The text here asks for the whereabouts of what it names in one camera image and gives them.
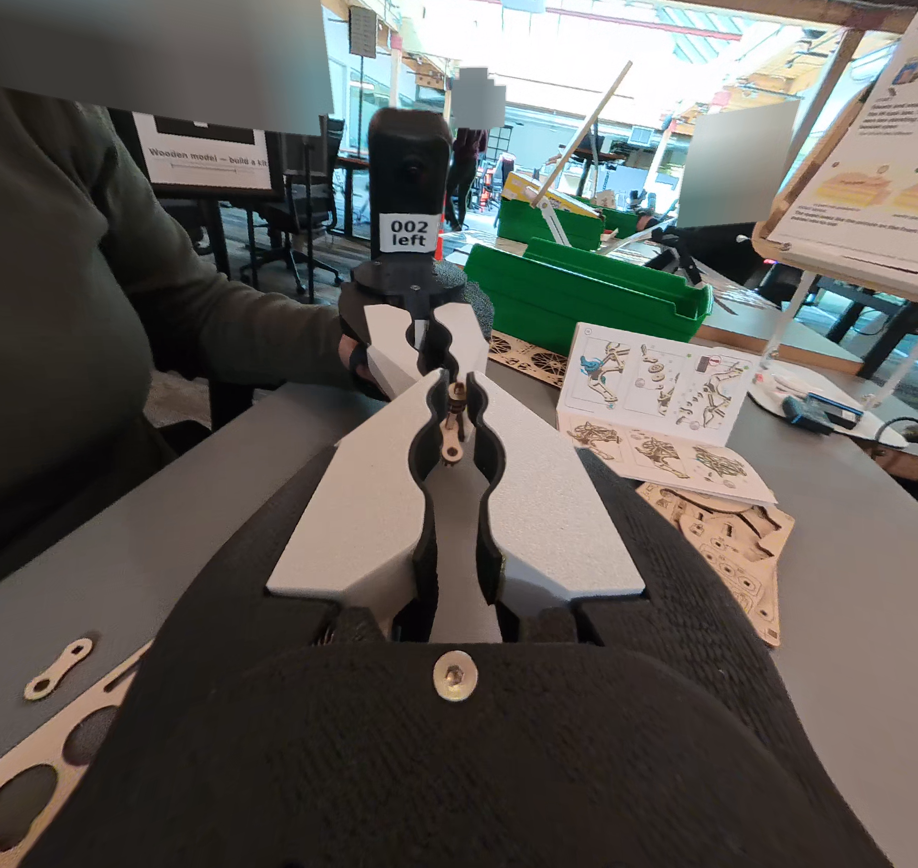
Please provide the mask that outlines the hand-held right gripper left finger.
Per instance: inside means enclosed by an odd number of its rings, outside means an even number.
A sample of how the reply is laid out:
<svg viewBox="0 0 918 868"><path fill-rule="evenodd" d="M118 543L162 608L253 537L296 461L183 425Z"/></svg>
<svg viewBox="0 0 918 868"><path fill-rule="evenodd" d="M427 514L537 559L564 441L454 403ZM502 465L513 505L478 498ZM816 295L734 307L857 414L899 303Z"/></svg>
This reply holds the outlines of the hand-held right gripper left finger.
<svg viewBox="0 0 918 868"><path fill-rule="evenodd" d="M428 640L439 601L433 503L448 372L438 369L342 438L266 591L366 608Z"/></svg>

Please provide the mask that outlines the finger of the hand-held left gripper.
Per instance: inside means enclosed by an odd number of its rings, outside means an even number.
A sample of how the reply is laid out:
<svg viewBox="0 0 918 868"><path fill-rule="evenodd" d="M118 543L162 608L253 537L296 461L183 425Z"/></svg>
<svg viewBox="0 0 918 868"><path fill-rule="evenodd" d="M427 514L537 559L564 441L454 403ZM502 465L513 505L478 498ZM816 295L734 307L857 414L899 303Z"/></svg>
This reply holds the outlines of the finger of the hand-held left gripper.
<svg viewBox="0 0 918 868"><path fill-rule="evenodd" d="M390 304L369 304L363 312L369 334L368 368L378 389L393 402L424 376L419 352L408 341L414 321L407 310Z"/></svg>
<svg viewBox="0 0 918 868"><path fill-rule="evenodd" d="M471 304L450 302L433 310L429 323L430 369L446 369L451 382L487 372L489 343Z"/></svg>

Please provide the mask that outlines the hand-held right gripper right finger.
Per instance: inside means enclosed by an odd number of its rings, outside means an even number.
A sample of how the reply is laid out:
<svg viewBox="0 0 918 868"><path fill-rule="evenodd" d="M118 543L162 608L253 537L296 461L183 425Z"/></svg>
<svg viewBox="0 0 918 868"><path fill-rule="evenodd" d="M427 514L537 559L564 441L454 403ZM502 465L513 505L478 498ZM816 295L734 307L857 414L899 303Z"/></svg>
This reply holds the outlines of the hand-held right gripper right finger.
<svg viewBox="0 0 918 868"><path fill-rule="evenodd" d="M645 590L572 443L483 373L466 379L479 503L476 573L488 604L516 617Z"/></svg>

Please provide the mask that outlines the person's left forearm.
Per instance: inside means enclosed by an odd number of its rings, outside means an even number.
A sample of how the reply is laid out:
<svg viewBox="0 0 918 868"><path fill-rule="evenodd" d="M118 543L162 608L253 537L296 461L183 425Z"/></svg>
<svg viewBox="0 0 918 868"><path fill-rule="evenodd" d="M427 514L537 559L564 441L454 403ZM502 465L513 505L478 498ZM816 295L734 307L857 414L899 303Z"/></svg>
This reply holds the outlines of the person's left forearm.
<svg viewBox="0 0 918 868"><path fill-rule="evenodd" d="M159 369L225 383L355 389L333 306L260 293L195 257L187 273L131 301Z"/></svg>

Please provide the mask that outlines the flat wooden link piece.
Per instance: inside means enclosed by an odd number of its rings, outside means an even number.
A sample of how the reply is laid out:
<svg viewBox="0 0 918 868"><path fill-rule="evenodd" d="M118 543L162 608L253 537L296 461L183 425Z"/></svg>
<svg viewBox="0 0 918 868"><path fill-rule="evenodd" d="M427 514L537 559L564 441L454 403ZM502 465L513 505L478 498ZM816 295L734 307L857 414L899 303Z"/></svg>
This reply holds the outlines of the flat wooden link piece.
<svg viewBox="0 0 918 868"><path fill-rule="evenodd" d="M90 635L84 635L67 644L52 664L26 684L22 693L23 699L31 703L47 698L59 687L66 675L92 653L95 644Z"/></svg>

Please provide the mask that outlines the laser-cut wooden parts sheet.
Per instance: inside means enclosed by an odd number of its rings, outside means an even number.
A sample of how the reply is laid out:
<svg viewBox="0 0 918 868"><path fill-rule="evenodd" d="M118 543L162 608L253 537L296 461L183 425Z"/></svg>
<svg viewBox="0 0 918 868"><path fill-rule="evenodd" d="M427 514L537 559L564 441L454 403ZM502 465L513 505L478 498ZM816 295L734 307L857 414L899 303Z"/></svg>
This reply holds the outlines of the laser-cut wooden parts sheet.
<svg viewBox="0 0 918 868"><path fill-rule="evenodd" d="M794 528L774 506L737 502L672 486L641 484L637 494L707 561L766 645L781 645L777 562Z"/></svg>

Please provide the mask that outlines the person's left hand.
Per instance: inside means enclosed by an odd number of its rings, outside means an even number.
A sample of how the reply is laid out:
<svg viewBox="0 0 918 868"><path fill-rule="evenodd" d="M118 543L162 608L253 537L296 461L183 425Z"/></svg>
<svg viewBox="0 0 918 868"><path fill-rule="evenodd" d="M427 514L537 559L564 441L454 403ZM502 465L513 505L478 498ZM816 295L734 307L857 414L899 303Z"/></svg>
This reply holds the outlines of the person's left hand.
<svg viewBox="0 0 918 868"><path fill-rule="evenodd" d="M353 387L373 400L390 402L391 397L384 392L370 369L368 344L341 318L339 326L338 357L348 370Z"/></svg>

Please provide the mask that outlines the wooden sheet with wheel cut-outs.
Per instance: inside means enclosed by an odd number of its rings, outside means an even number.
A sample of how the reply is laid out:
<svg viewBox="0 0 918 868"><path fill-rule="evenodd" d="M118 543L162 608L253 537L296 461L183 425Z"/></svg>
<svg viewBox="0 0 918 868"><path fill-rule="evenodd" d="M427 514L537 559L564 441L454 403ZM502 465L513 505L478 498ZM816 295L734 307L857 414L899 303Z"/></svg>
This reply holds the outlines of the wooden sheet with wheel cut-outs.
<svg viewBox="0 0 918 868"><path fill-rule="evenodd" d="M568 369L567 356L496 330L490 334L488 358L557 390Z"/></svg>

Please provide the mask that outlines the black mesh office chair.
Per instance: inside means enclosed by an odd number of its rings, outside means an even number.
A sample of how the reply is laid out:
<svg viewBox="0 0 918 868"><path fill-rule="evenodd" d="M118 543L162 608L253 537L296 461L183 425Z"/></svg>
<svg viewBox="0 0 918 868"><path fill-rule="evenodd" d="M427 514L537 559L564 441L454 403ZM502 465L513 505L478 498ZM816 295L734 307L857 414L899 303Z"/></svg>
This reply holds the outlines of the black mesh office chair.
<svg viewBox="0 0 918 868"><path fill-rule="evenodd" d="M334 158L328 153L328 140L328 117L320 117L317 135L281 133L269 148L279 156L280 197L249 199L242 206L248 264L240 278L257 290L261 270L276 262L287 267L296 295L309 304L315 302L316 270L329 273L334 286L341 284L338 270L315 254L315 244L327 238L337 219L331 182Z"/></svg>

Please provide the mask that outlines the yellow cardboard box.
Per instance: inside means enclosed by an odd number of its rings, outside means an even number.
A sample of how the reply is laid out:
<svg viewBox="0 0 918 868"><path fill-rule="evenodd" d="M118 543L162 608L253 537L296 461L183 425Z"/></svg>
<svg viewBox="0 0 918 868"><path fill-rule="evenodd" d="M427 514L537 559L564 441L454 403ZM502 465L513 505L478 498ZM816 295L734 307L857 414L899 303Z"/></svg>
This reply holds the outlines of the yellow cardboard box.
<svg viewBox="0 0 918 868"><path fill-rule="evenodd" d="M501 197L507 200L522 201L525 205L532 206L542 191L542 187L543 184L534 180L533 177L512 172L502 186ZM543 198L552 204L556 212L563 211L581 217L602 218L601 211L592 207L588 202L554 188L549 187Z"/></svg>

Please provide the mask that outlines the large green plastic bin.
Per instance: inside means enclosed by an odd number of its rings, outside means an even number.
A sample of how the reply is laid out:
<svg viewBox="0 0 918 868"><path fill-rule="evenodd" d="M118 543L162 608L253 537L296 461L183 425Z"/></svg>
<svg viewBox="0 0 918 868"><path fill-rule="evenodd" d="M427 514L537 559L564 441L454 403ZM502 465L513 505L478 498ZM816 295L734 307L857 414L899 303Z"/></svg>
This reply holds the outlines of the large green plastic bin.
<svg viewBox="0 0 918 868"><path fill-rule="evenodd" d="M535 239L522 254L474 244L465 273L493 306L493 330L568 355L578 324L689 342L712 288L591 251Z"/></svg>

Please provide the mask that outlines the small green plastic bin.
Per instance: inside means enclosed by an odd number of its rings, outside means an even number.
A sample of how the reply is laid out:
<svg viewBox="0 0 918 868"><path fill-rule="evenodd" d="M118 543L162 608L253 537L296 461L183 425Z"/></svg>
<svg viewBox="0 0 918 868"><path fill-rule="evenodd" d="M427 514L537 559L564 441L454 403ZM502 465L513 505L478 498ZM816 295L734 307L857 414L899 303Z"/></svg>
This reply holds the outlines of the small green plastic bin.
<svg viewBox="0 0 918 868"><path fill-rule="evenodd" d="M585 213L570 211L553 205L568 244L580 250L595 251L601 246L602 235L615 232L617 239L625 239L637 232L638 217L630 211L588 208ZM498 218L498 236L522 244L534 239L554 242L555 238L543 212L521 200L501 200Z"/></svg>

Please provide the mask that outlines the open paper instruction booklet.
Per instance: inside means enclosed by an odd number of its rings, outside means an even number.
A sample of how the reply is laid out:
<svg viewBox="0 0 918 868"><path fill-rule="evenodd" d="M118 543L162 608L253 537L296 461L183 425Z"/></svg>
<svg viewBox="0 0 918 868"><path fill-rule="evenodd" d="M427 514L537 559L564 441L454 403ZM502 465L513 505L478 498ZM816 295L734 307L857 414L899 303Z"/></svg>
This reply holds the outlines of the open paper instruction booklet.
<svg viewBox="0 0 918 868"><path fill-rule="evenodd" d="M760 358L578 323L557 429L623 478L776 504L727 441Z"/></svg>

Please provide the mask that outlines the long pale wooden rod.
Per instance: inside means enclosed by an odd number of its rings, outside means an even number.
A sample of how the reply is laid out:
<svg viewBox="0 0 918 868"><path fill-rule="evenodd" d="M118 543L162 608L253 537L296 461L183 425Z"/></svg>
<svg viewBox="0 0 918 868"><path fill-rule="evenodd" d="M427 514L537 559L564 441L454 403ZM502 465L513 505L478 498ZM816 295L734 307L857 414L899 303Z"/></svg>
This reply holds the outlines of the long pale wooden rod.
<svg viewBox="0 0 918 868"><path fill-rule="evenodd" d="M532 198L532 205L534 207L539 207L541 205L549 189L552 187L555 180L560 177L574 151L579 146L580 141L588 134L588 131L594 126L594 124L599 121L603 110L612 100L612 97L618 92L621 84L624 82L633 65L634 62L631 59L624 63L620 73L613 81L611 87L605 92L605 94L602 95L593 111L584 118L575 136L571 139L568 145L564 148L563 152L557 158L557 162L555 163L554 168L542 181L542 184L538 188L537 193L534 194L534 197Z"/></svg>

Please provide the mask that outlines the black-and-white marker sign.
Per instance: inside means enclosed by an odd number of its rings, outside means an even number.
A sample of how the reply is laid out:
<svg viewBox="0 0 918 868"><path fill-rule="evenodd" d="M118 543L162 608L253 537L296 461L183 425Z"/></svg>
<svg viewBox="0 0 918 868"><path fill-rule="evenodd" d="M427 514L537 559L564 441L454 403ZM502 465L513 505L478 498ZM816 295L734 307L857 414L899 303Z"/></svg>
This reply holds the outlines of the black-and-white marker sign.
<svg viewBox="0 0 918 868"><path fill-rule="evenodd" d="M276 132L131 113L135 159L151 185L201 196L280 195Z"/></svg>

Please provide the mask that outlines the white round plate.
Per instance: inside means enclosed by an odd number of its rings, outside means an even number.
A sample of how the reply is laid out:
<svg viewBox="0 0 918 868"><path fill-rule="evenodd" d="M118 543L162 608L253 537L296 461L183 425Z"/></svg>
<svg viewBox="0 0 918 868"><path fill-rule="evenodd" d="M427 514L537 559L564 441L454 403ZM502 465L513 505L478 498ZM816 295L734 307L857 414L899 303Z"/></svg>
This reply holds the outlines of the white round plate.
<svg viewBox="0 0 918 868"><path fill-rule="evenodd" d="M756 374L749 392L760 408L785 423L787 422L781 411L783 398L790 394L804 396L813 392L864 412L863 419L853 430L832 431L830 434L840 434L889 449L906 449L910 444L903 433L895 429L893 423L883 422L874 412L864 408L855 397L843 392L831 380L813 370L778 362L771 369L761 370Z"/></svg>

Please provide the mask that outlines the small blue box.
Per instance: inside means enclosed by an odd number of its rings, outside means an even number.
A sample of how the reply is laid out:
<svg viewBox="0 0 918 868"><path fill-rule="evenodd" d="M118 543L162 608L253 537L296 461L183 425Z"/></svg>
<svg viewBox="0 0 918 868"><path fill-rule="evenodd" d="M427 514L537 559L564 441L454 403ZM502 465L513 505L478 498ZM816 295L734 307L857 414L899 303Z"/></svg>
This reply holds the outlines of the small blue box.
<svg viewBox="0 0 918 868"><path fill-rule="evenodd" d="M813 392L804 396L795 394L785 396L781 402L781 411L788 424L817 434L851 431L857 427L864 416L864 412L858 408L838 403Z"/></svg>

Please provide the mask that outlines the person's torso in olive sweater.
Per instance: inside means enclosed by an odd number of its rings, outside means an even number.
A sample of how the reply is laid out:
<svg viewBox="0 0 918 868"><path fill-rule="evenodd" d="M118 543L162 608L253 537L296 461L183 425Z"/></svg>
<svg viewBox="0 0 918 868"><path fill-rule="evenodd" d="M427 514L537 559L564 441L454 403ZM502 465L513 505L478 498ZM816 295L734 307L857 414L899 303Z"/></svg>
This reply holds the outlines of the person's torso in olive sweater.
<svg viewBox="0 0 918 868"><path fill-rule="evenodd" d="M2 90L2 578L175 453L155 359L197 358L226 278L97 107Z"/></svg>

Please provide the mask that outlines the wooden clipboard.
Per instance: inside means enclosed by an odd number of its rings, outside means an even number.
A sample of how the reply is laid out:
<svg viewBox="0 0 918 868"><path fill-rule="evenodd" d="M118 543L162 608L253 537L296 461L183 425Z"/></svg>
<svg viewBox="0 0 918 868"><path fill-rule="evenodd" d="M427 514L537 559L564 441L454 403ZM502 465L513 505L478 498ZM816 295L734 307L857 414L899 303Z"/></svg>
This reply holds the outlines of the wooden clipboard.
<svg viewBox="0 0 918 868"><path fill-rule="evenodd" d="M834 120L832 126L822 134L818 143L809 152L809 155L801 163L795 174L792 175L785 188L775 198L769 218L755 226L753 243L761 255L780 263L812 271L818 275L835 278L839 281L866 284L881 291L914 300L917 293L917 267L916 273L911 273L841 255L821 252L812 244L782 244L772 240L770 237L778 222L785 216L787 210L816 173L825 157L841 140L847 128L855 120L873 90L874 84L875 82L867 94L862 94L852 99Z"/></svg>

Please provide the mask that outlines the printed instruction sheet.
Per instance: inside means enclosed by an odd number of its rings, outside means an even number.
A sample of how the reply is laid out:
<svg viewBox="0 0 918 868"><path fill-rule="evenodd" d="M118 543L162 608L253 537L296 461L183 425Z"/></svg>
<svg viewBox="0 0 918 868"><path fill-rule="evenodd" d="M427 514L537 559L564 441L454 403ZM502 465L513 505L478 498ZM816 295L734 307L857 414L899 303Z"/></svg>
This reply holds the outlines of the printed instruction sheet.
<svg viewBox="0 0 918 868"><path fill-rule="evenodd" d="M917 20L771 239L916 273Z"/></svg>

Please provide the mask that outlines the white hinged bracket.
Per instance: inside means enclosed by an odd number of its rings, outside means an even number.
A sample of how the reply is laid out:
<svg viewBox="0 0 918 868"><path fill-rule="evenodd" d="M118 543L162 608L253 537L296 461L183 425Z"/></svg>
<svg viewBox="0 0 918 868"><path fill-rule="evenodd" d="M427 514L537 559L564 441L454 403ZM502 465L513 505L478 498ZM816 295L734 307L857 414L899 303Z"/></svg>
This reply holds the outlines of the white hinged bracket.
<svg viewBox="0 0 918 868"><path fill-rule="evenodd" d="M561 199L553 199L549 195L543 194L534 194L531 197L531 206L537 209L543 215L545 223L548 226L548 229L550 230L555 243L563 247L571 247L571 243L568 239L568 234L559 218L559 213L557 212L556 205L560 205L562 211L569 211L568 206L570 205L570 202L568 200L569 197L562 196Z"/></svg>

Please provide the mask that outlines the emptied wooden cut-out frame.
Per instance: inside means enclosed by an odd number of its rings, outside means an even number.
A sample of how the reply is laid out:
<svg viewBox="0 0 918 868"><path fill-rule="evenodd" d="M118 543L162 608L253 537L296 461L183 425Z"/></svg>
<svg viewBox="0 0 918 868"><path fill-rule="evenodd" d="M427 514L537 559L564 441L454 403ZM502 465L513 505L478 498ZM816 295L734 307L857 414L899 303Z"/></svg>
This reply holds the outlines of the emptied wooden cut-out frame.
<svg viewBox="0 0 918 868"><path fill-rule="evenodd" d="M18 866L75 792L109 734L149 641L1 759L1 865Z"/></svg>

